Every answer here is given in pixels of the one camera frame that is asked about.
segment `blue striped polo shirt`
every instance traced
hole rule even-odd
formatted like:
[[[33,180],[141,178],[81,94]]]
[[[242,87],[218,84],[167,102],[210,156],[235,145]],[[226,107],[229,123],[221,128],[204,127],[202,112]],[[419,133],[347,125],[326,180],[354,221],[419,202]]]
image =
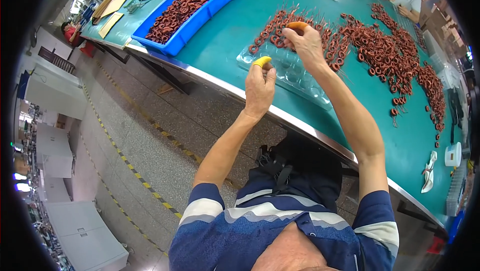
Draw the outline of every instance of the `blue striped polo shirt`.
[[[332,268],[361,270],[361,245],[367,270],[393,268],[399,232],[386,191],[363,197],[353,226],[308,198],[270,193],[270,184],[249,184],[239,190],[235,206],[225,209],[215,184],[195,186],[168,253],[170,269],[251,270],[290,222],[297,223]]]

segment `clear plastic blister tray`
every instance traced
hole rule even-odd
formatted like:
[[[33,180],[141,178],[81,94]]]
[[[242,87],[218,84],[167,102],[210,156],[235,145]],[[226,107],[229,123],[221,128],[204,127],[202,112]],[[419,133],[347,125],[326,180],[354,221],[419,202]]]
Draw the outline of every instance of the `clear plastic blister tray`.
[[[248,71],[252,62],[262,56],[272,58],[270,63],[276,69],[277,85],[312,101],[327,111],[332,109],[332,103],[324,90],[318,85],[312,75],[305,70],[299,56],[290,51],[290,49],[279,49],[269,41],[265,41],[255,54],[251,54],[249,46],[246,46],[237,56],[238,65]]]

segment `wooden board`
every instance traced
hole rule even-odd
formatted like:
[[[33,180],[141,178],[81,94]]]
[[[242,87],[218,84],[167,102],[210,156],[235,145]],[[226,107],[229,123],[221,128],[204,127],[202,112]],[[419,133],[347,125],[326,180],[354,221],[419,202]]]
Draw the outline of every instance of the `wooden board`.
[[[116,12],[122,7],[125,1],[127,0],[112,0],[110,4],[107,6],[107,8],[105,9],[105,11],[102,13],[101,17],[103,18],[104,16],[108,16],[111,13]]]
[[[106,7],[110,4],[111,1],[112,0],[102,1],[102,3],[100,3],[99,6],[93,12],[92,18],[99,18],[102,15],[102,13],[105,11]]]
[[[111,15],[111,17],[108,19],[108,21],[105,23],[104,26],[100,29],[98,34],[104,39],[107,34],[109,33],[110,29],[115,25],[115,23],[120,20],[120,18],[123,16],[122,13],[114,13]]]

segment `yellow black floor stripe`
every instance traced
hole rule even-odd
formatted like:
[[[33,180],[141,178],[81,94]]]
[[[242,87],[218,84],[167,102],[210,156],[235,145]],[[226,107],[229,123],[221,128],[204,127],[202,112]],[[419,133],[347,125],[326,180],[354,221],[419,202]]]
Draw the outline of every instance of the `yellow black floor stripe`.
[[[90,159],[90,161],[92,162],[92,165],[93,165],[93,169],[95,170],[96,174],[98,175],[98,177],[100,178],[100,181],[102,182],[103,186],[105,187],[105,189],[108,191],[108,194],[110,195],[110,197],[112,197],[112,200],[113,202],[115,202],[115,204],[118,206],[118,209],[123,213],[123,215],[127,218],[127,220],[129,220],[129,222],[135,227],[136,230],[138,230],[138,232],[141,233],[141,235],[150,243],[153,244],[153,246],[155,246],[156,249],[160,250],[164,255],[168,256],[169,254],[167,252],[165,252],[164,250],[162,250],[154,241],[152,241],[141,229],[140,227],[138,227],[135,222],[130,218],[130,216],[127,214],[127,212],[120,206],[120,203],[117,201],[117,199],[115,199],[115,197],[113,196],[111,190],[109,189],[109,187],[107,186],[107,184],[105,183],[105,181],[103,180],[102,176],[100,175],[99,171],[97,170],[97,167],[95,166],[95,163],[94,161],[92,160],[92,156],[90,155],[90,152],[88,151],[88,148],[87,148],[87,144],[85,143],[85,140],[84,140],[84,137],[82,136],[82,134],[80,134],[80,137],[81,137],[81,141],[83,142],[83,145],[85,146],[85,150],[87,151],[87,154],[88,154],[88,158]]]
[[[103,68],[103,66],[101,65],[101,63],[98,61],[98,60],[95,60],[95,62],[97,63],[97,65],[99,66],[99,68],[102,70],[103,74],[105,74],[105,76],[108,78],[109,82],[111,82],[111,84],[117,89],[117,91],[122,95],[122,97],[127,100],[127,102],[129,104],[131,104],[147,121],[148,123],[150,123],[156,130],[158,130],[162,136],[166,137],[170,142],[172,142],[172,144],[179,148],[185,155],[187,155],[188,157],[190,157],[192,160],[194,160],[197,164],[200,164],[203,160],[202,157],[196,155],[195,153],[193,153],[192,151],[190,151],[189,149],[187,149],[181,142],[179,142],[177,140],[177,138],[175,138],[173,135],[169,134],[168,132],[166,132],[161,126],[159,123],[157,123],[153,118],[152,116],[150,116],[150,114],[144,110],[142,107],[140,107],[140,105],[138,105],[127,93],[125,93],[125,91],[122,90],[122,88],[120,88],[117,83],[115,82],[115,80],[113,80],[112,76],[110,76],[110,74],[108,74],[105,69]],[[231,180],[230,178],[225,178],[225,183],[228,184],[229,186],[231,186],[232,188],[234,189],[240,189],[242,188],[242,186],[240,184],[237,184],[235,183],[233,180]]]
[[[85,94],[87,95],[88,103],[90,103],[90,106],[92,106],[93,112],[95,113],[95,116],[97,117],[97,120],[100,123],[100,126],[103,128],[103,131],[105,132],[106,136],[108,137],[108,140],[111,142],[112,146],[117,150],[118,155],[120,155],[121,159],[125,162],[127,167],[133,172],[135,177],[142,183],[142,185],[144,187],[146,187],[147,190],[150,191],[150,193],[152,193],[152,195],[163,204],[164,207],[168,208],[175,216],[181,218],[182,214],[180,214],[178,212],[178,210],[173,208],[173,206],[171,206],[170,203],[168,203],[162,196],[160,196],[160,194],[157,193],[157,191],[154,190],[152,188],[152,186],[147,183],[147,181],[134,168],[134,166],[132,166],[132,164],[127,160],[125,155],[123,155],[122,151],[120,150],[120,148],[118,148],[117,144],[115,143],[115,141],[112,139],[111,135],[109,134],[109,132],[105,128],[105,125],[103,124],[102,119],[100,118],[99,113],[97,112],[97,109],[93,105],[92,99],[90,98],[90,95],[88,94],[88,91],[87,91],[87,87],[85,85],[83,85],[83,89],[85,91]]]

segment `woman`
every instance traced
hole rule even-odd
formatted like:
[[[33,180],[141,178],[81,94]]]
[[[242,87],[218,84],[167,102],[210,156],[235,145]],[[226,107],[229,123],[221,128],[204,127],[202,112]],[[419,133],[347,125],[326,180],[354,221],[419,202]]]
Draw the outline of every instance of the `woman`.
[[[81,27],[82,26],[80,24],[74,26],[69,22],[64,22],[61,25],[61,32],[63,33],[63,36],[73,47],[78,47],[85,41],[85,39],[80,36],[81,33],[79,31]]]

